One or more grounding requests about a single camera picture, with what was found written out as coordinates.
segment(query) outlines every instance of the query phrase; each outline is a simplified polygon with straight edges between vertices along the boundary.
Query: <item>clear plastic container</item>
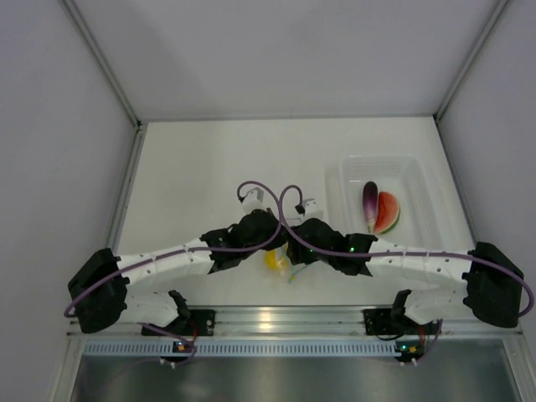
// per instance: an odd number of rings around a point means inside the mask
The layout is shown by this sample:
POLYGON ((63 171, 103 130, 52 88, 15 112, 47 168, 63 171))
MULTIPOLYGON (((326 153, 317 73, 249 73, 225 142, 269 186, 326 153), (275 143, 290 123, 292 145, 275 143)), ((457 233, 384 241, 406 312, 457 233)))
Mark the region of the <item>clear plastic container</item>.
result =
POLYGON ((349 233, 367 233, 363 216, 363 186, 374 181, 379 191, 392 193, 400 205, 399 223, 387 234, 393 243, 448 249, 453 244, 441 192, 430 172, 413 155, 345 157, 339 164, 343 208, 349 233))

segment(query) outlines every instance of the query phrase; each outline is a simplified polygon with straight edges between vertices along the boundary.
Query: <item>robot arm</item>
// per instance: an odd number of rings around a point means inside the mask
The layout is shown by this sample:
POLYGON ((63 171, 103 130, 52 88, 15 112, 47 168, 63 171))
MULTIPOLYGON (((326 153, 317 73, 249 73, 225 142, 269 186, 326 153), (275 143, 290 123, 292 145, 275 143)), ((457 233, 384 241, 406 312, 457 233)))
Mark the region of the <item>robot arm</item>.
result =
POLYGON ((138 255, 97 251, 69 283, 75 315, 68 315, 69 308, 66 316, 77 317, 86 333, 115 322, 150 322, 179 333, 190 317, 185 300, 176 291, 154 289, 181 276, 233 268, 257 250, 287 243, 293 265, 321 260, 349 276, 400 276, 435 286, 399 292, 393 319, 423 325, 473 314, 499 327, 518 324, 522 287, 512 276, 523 278, 523 273, 494 246, 479 243, 475 250, 454 254, 394 245, 371 234, 344 236, 321 221, 322 212, 313 199, 296 207, 301 224, 281 228, 276 217, 263 209, 262 195, 254 188, 241 200, 247 215, 238 224, 211 230, 183 245, 138 255), (491 270, 471 256, 497 263, 512 274, 491 270))

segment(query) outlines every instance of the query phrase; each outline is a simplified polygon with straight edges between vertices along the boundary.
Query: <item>purple eggplant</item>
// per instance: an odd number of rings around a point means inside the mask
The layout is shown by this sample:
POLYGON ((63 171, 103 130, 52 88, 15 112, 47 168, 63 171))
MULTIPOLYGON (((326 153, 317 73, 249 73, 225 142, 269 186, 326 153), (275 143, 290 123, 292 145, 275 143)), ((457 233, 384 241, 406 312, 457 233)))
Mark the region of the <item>purple eggplant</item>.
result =
POLYGON ((363 187, 363 212, 369 233, 374 233, 378 218, 378 186, 375 182, 367 182, 363 187))

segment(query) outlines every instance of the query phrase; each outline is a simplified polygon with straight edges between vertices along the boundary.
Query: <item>white table surface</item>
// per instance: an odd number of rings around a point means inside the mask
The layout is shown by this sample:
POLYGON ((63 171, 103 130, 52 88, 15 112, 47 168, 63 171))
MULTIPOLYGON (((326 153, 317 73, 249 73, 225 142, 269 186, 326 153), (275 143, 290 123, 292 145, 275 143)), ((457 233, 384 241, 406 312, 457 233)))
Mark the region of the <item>white table surface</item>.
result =
MULTIPOLYGON (((386 152, 411 153, 432 171, 456 248, 472 248, 432 118, 390 117, 151 123, 118 252, 158 250, 238 222, 243 212, 235 190, 249 179, 276 194, 298 184, 324 207, 325 220, 344 232, 339 159, 386 152)), ((290 199, 286 207, 295 203, 290 199)), ((391 304, 397 291, 412 285, 400 278, 345 276, 322 263, 291 284, 286 279, 269 272, 256 253, 232 270, 179 279, 160 290, 180 291, 190 306, 377 305, 391 304)))

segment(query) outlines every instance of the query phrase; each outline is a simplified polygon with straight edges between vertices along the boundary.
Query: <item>red watermelon flesh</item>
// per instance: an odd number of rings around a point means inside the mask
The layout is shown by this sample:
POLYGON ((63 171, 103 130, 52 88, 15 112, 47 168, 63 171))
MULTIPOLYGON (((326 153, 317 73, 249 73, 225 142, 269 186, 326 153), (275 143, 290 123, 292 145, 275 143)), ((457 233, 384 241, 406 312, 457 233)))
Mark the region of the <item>red watermelon flesh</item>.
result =
POLYGON ((382 191, 378 196, 378 219, 376 219, 376 233, 384 234, 392 230, 400 219, 400 206, 396 197, 382 191))

